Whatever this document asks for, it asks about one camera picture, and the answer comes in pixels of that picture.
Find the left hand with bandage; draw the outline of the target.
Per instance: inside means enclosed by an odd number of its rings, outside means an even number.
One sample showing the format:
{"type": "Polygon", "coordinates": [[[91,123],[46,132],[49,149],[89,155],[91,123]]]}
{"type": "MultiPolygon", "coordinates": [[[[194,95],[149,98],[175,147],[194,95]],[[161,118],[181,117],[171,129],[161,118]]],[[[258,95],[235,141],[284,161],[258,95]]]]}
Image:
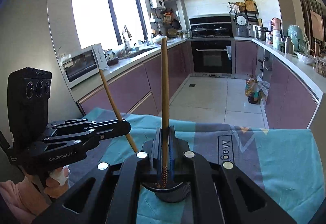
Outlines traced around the left hand with bandage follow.
{"type": "Polygon", "coordinates": [[[44,193],[49,197],[57,199],[64,194],[68,189],[68,179],[70,170],[68,166],[57,168],[50,172],[46,179],[44,193]]]}

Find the pink sleeve forearm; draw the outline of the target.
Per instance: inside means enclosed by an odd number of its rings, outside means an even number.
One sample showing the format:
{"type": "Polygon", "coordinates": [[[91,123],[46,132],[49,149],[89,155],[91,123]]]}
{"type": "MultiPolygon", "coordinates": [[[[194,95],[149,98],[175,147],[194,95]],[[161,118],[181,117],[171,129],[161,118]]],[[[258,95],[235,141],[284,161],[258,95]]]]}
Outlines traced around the pink sleeve forearm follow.
{"type": "Polygon", "coordinates": [[[32,223],[49,207],[42,194],[28,177],[19,183],[1,182],[2,223],[32,223]]]}

